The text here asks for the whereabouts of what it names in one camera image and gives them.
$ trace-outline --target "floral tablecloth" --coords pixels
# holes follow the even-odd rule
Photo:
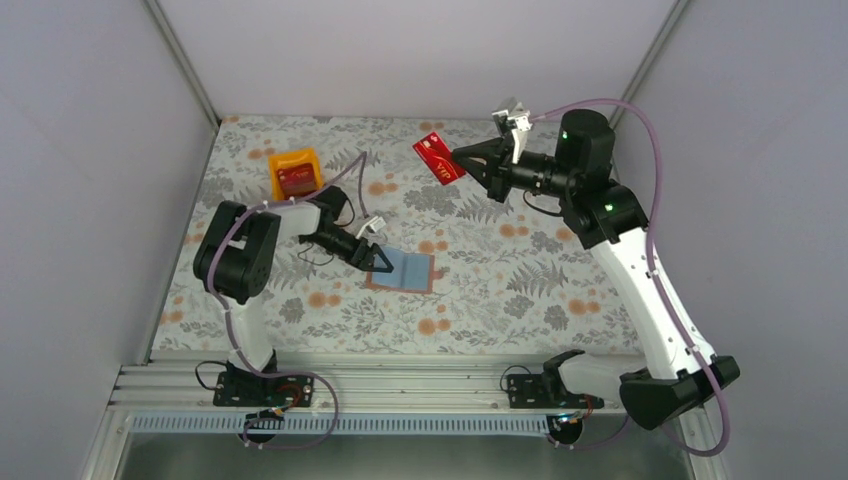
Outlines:
[[[231,116],[224,120],[192,214],[154,349],[227,350],[220,309],[191,271],[218,203],[270,198],[267,156],[314,147],[325,178],[368,152],[364,199],[388,226],[381,245],[436,257],[429,295],[365,288],[341,260],[304,262],[278,242],[261,294],[272,342],[287,351],[367,353],[634,353],[636,332],[606,275],[561,219],[529,209],[520,191],[504,204],[470,176],[441,186],[412,150],[436,130],[451,147],[496,135],[492,122]],[[551,153],[556,125],[539,124],[529,150]],[[359,209],[356,175],[340,186]],[[542,207],[552,201],[535,199]],[[350,229],[360,225],[357,219]],[[321,263],[320,248],[306,258]]]

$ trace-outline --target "white arm segment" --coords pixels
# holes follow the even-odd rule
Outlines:
[[[683,338],[649,277],[653,274],[648,272],[648,262],[645,259],[645,235],[641,229],[631,230],[622,234],[618,243],[607,241],[589,250],[624,301],[624,307],[630,314],[645,356],[641,362],[636,360],[641,357],[633,356],[598,358],[584,354],[572,357],[559,367],[560,376],[569,392],[618,401],[618,387],[621,384],[618,377],[624,373],[647,366],[655,379],[676,380],[680,370],[689,373],[700,370],[695,358],[687,353]],[[709,361],[715,354],[713,347],[695,328],[658,258],[656,265],[657,273],[677,315],[704,358]]]
[[[244,305],[239,305],[235,301],[231,302],[231,305],[233,333],[239,347],[250,365],[257,370],[262,370],[274,354],[271,342],[268,341],[268,332],[265,330],[262,301],[254,297],[248,299]],[[248,370],[236,352],[230,353],[228,360],[236,368]]]

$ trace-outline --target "cable connector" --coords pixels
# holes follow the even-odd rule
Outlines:
[[[381,217],[379,215],[371,217],[359,229],[359,233],[356,234],[356,238],[357,239],[362,238],[362,236],[365,235],[366,231],[368,231],[370,233],[377,233],[380,230],[382,230],[383,227],[385,227],[385,226],[386,226],[386,221],[383,219],[383,217]]]

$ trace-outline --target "red packet in yellow box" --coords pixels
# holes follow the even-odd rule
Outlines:
[[[465,170],[451,160],[450,148],[438,133],[430,133],[412,148],[442,185],[447,185],[465,175]]]
[[[321,163],[312,148],[268,156],[275,201],[302,197],[324,186]]]

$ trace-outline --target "gray floor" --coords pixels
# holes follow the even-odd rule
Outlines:
[[[619,418],[587,421],[592,443]],[[638,427],[617,443],[588,452],[554,450],[523,437],[336,436],[300,452],[246,449],[235,435],[133,434],[123,465],[132,479],[678,479],[691,478],[686,455],[660,431]],[[275,442],[303,438],[281,436]]]

